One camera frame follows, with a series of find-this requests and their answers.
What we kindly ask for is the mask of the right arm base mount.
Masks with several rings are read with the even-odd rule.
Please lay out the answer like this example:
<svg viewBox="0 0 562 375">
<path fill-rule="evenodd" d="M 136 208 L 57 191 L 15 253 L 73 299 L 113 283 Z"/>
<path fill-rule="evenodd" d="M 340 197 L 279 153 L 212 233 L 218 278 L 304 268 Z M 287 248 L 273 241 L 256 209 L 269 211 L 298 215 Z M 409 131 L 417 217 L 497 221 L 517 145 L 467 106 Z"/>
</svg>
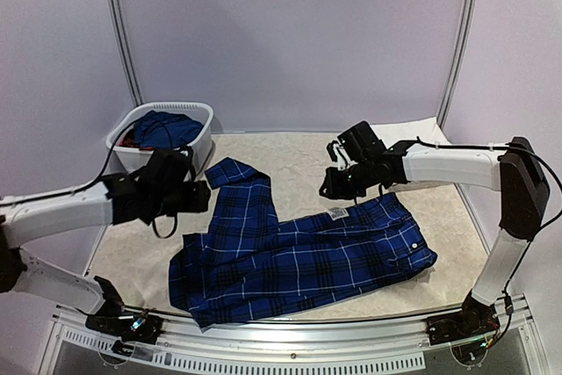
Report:
<svg viewBox="0 0 562 375">
<path fill-rule="evenodd" d="M 508 332 L 514 306 L 511 296 L 503 291 L 503 306 L 508 317 L 501 324 L 495 305 L 485 306 L 468 294 L 460 309 L 424 320 L 430 346 L 448 344 L 454 360 L 466 368 L 480 366 L 488 351 Z"/>
</svg>

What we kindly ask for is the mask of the aluminium front rail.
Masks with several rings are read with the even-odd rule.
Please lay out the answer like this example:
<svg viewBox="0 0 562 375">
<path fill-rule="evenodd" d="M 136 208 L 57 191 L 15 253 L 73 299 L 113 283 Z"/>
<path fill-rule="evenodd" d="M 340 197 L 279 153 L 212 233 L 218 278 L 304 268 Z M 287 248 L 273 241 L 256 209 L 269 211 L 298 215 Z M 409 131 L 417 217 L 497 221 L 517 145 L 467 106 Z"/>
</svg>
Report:
<svg viewBox="0 0 562 375">
<path fill-rule="evenodd" d="M 483 339 L 435 343 L 426 314 L 363 321 L 278 319 L 201 330 L 162 313 L 155 343 L 129 343 L 86 327 L 82 314 L 58 307 L 40 360 L 42 374 L 547 374 L 550 367 L 527 300 L 498 305 L 504 336 L 482 356 Z"/>
</svg>

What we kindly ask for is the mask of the white t-shirt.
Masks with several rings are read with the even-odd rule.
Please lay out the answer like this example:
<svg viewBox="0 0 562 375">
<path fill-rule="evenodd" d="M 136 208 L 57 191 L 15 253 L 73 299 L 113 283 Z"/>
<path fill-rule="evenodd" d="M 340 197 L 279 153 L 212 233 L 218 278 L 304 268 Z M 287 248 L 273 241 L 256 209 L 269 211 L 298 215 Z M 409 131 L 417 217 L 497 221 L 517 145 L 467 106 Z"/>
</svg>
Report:
<svg viewBox="0 0 562 375">
<path fill-rule="evenodd" d="M 416 141 L 434 145 L 450 145 L 436 117 L 395 124 L 371 124 L 372 131 L 389 148 L 399 141 Z"/>
</svg>

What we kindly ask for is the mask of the blue plaid shirt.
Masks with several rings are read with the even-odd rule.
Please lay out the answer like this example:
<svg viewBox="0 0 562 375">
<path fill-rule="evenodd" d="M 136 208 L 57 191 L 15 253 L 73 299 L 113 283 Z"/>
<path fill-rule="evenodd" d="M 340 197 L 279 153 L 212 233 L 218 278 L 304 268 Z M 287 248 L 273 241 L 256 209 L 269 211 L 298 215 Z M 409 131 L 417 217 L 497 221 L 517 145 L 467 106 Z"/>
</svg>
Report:
<svg viewBox="0 0 562 375">
<path fill-rule="evenodd" d="M 201 328 L 326 306 L 414 278 L 436 263 L 413 215 L 389 193 L 281 221 L 270 177 L 232 158 L 205 173 L 218 197 L 208 229 L 169 262 L 169 302 Z"/>
</svg>

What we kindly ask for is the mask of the dark blue garment in basket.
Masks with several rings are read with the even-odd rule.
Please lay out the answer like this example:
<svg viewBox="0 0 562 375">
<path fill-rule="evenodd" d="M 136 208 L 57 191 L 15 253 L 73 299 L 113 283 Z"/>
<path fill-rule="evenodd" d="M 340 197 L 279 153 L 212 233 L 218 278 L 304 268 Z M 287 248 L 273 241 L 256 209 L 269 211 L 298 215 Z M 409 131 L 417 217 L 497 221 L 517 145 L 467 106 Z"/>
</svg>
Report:
<svg viewBox="0 0 562 375">
<path fill-rule="evenodd" d="M 145 134 L 151 148 L 182 148 L 194 141 L 204 125 L 185 114 L 150 111 L 135 121 L 133 128 Z"/>
</svg>

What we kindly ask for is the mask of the right corner wall post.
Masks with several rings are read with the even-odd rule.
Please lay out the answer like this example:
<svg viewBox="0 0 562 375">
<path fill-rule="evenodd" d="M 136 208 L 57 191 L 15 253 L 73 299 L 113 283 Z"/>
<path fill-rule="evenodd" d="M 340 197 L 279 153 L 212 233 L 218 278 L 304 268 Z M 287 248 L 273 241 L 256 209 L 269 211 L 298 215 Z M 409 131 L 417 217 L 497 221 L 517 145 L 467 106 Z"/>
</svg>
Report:
<svg viewBox="0 0 562 375">
<path fill-rule="evenodd" d="M 458 78 L 461 74 L 465 51 L 470 36 L 475 4 L 476 0 L 462 0 L 461 3 L 461 11 L 453 49 L 453 56 L 451 59 L 446 84 L 444 85 L 442 100 L 438 107 L 436 115 L 436 122 L 441 129 L 444 129 L 445 127 L 447 118 L 450 113 L 450 108 L 452 106 L 455 90 L 458 84 Z"/>
</svg>

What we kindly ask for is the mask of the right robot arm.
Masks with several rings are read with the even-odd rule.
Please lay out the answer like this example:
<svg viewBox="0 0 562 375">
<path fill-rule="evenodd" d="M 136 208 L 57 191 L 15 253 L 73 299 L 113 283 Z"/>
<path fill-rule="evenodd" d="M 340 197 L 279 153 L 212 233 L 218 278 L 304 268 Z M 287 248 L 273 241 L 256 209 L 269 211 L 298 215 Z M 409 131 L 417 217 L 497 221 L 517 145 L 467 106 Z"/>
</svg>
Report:
<svg viewBox="0 0 562 375">
<path fill-rule="evenodd" d="M 434 118 L 383 125 L 361 121 L 337 135 L 327 150 L 333 164 L 320 187 L 324 198 L 354 199 L 374 186 L 421 184 L 454 184 L 497 194 L 497 235 L 468 295 L 471 304 L 453 323 L 462 336 L 485 326 L 486 309 L 506 291 L 526 248 L 550 224 L 545 218 L 549 169 L 529 140 L 516 136 L 507 142 L 452 144 Z"/>
</svg>

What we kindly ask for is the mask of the red garment in basket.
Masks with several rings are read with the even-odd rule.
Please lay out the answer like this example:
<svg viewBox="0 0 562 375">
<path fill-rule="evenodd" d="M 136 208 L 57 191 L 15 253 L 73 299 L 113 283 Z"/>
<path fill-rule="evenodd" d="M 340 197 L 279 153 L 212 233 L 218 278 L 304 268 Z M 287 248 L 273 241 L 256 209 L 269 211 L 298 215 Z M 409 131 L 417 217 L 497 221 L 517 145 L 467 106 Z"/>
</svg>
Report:
<svg viewBox="0 0 562 375">
<path fill-rule="evenodd" d="M 145 142 L 145 134 L 142 131 L 137 131 L 134 128 L 128 130 L 119 142 L 122 148 L 136 148 L 139 150 L 150 150 Z"/>
</svg>

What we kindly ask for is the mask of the left corner wall post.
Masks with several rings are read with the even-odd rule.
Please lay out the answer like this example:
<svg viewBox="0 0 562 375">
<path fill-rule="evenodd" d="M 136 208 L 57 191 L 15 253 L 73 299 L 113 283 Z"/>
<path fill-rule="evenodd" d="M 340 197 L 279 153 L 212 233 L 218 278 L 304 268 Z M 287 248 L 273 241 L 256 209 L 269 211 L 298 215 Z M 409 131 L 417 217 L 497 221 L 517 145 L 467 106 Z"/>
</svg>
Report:
<svg viewBox="0 0 562 375">
<path fill-rule="evenodd" d="M 141 94 L 138 77 L 133 65 L 133 56 L 127 36 L 126 23 L 124 20 L 121 1 L 107 0 L 107 2 L 109 6 L 113 31 L 115 34 L 116 45 L 119 52 L 119 58 L 121 60 L 122 68 L 124 71 L 126 86 L 128 88 L 133 106 L 137 107 L 143 104 L 143 97 Z"/>
</svg>

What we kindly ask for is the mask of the corner wall post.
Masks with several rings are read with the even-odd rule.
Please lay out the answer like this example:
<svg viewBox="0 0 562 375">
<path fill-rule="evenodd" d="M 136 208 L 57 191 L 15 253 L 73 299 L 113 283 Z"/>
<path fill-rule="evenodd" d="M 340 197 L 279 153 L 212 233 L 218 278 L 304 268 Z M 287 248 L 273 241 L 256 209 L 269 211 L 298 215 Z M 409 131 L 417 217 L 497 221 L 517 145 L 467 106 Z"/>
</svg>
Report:
<svg viewBox="0 0 562 375">
<path fill-rule="evenodd" d="M 453 56 L 451 59 L 446 84 L 444 85 L 442 100 L 438 107 L 436 115 L 436 122 L 441 129 L 444 129 L 445 127 L 447 118 L 450 113 L 450 108 L 452 106 L 455 90 L 458 84 L 458 78 L 461 74 L 465 51 L 470 36 L 475 4 L 476 0 L 462 0 L 461 3 L 461 11 L 453 49 Z"/>
<path fill-rule="evenodd" d="M 119 52 L 119 58 L 121 60 L 122 68 L 124 71 L 126 86 L 128 88 L 133 106 L 137 107 L 143 104 L 143 97 L 141 94 L 138 77 L 133 65 L 133 56 L 127 36 L 126 23 L 124 20 L 121 1 L 107 0 L 107 2 L 109 6 L 113 31 L 115 34 L 116 45 Z"/>
</svg>

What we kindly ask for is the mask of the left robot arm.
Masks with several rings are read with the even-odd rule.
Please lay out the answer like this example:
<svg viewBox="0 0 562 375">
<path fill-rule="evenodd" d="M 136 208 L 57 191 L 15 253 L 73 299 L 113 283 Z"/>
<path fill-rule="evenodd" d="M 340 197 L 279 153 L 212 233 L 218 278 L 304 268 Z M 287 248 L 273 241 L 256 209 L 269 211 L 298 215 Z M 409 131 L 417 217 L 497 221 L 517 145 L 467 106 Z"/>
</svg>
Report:
<svg viewBox="0 0 562 375">
<path fill-rule="evenodd" d="M 67 190 L 1 202 L 1 291 L 23 292 L 95 314 L 111 334 L 130 328 L 112 282 L 87 279 L 31 255 L 24 246 L 54 234 L 134 220 L 153 226 L 161 216 L 207 211 L 211 191 L 198 181 L 191 153 L 157 149 L 132 173 L 101 174 Z"/>
</svg>

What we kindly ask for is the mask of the white plastic laundry basket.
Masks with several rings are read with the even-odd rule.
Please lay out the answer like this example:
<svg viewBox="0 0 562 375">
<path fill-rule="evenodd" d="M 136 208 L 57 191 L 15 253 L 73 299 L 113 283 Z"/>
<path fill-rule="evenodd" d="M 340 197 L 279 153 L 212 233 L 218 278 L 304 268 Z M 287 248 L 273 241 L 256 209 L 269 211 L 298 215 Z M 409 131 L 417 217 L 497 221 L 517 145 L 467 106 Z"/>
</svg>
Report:
<svg viewBox="0 0 562 375">
<path fill-rule="evenodd" d="M 192 152 L 192 165 L 200 173 L 212 152 L 214 110 L 198 102 L 153 102 L 130 111 L 106 137 L 129 172 L 148 163 L 157 148 Z"/>
</svg>

